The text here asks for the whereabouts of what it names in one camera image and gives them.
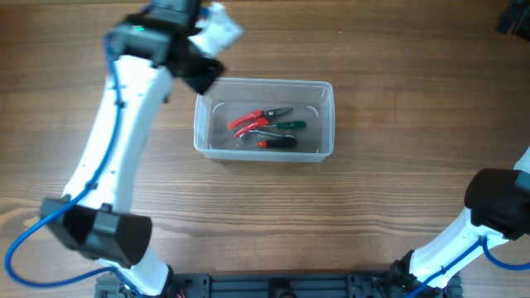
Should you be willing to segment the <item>red handled shears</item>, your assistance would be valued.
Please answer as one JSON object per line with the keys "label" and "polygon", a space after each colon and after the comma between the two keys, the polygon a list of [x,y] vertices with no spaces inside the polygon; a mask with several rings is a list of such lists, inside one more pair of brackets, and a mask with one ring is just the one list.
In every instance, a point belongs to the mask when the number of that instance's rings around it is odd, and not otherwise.
{"label": "red handled shears", "polygon": [[251,130],[265,127],[272,124],[277,118],[293,111],[293,108],[275,108],[269,110],[257,110],[240,118],[237,118],[227,125],[229,130],[237,129],[234,134],[235,138],[239,138],[242,134]]}

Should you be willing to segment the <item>silver socket wrench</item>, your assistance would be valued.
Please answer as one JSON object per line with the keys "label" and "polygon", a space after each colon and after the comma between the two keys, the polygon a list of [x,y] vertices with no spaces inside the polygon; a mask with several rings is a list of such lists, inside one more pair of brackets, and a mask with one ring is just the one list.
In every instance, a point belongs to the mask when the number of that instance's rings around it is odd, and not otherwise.
{"label": "silver socket wrench", "polygon": [[257,142],[259,142],[259,141],[265,141],[265,140],[269,140],[269,139],[277,139],[277,138],[281,138],[281,137],[293,137],[294,138],[294,136],[292,136],[292,135],[285,135],[285,134],[276,133],[276,132],[267,132],[267,131],[263,131],[263,130],[251,130],[249,132],[246,132],[246,133],[242,134],[239,137],[239,139],[244,141],[244,142],[253,141],[257,145]]}

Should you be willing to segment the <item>green handled screwdriver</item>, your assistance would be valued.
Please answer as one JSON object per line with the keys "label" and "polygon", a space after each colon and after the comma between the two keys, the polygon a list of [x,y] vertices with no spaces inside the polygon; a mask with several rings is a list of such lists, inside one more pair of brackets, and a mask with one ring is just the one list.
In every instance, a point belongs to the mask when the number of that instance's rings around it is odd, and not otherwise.
{"label": "green handled screwdriver", "polygon": [[275,123],[274,127],[276,129],[286,129],[286,130],[304,129],[306,127],[306,122],[305,121],[292,121],[292,122]]}

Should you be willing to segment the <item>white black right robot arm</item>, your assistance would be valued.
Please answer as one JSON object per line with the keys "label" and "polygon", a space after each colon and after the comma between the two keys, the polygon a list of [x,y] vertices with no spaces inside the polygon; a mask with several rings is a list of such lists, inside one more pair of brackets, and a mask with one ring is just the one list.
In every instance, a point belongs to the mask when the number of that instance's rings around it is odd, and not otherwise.
{"label": "white black right robot arm", "polygon": [[396,261],[386,275],[388,297],[448,296],[461,269],[484,255],[508,271],[529,264],[509,264],[490,249],[529,234],[529,152],[512,170],[483,169],[471,180],[459,216],[434,240]]}

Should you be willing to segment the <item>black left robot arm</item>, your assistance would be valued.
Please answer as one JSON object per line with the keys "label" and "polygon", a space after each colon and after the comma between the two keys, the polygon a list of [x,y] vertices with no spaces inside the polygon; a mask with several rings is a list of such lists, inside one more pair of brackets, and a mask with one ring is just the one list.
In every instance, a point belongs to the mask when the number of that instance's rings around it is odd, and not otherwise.
{"label": "black left robot arm", "polygon": [[217,2],[155,1],[104,40],[108,77],[79,164],[41,224],[68,249],[100,262],[138,297],[167,297],[173,271],[151,249],[152,221],[131,213],[133,182],[152,123],[176,79],[205,93],[222,75],[217,56],[242,35]]}

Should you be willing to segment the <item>clear plastic container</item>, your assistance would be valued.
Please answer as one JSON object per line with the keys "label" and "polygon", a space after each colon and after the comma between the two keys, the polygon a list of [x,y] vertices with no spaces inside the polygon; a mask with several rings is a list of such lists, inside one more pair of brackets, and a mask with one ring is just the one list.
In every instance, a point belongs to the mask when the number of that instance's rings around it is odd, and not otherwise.
{"label": "clear plastic container", "polygon": [[335,146],[325,81],[219,79],[195,106],[194,146],[209,159],[321,162]]}

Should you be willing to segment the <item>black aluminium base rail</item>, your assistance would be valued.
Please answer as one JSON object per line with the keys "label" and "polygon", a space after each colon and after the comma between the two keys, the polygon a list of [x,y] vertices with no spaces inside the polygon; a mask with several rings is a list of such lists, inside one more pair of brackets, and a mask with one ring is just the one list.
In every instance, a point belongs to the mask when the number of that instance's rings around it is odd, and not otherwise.
{"label": "black aluminium base rail", "polygon": [[177,274],[172,289],[175,297],[404,297],[405,287],[385,285],[386,273],[210,276]]}

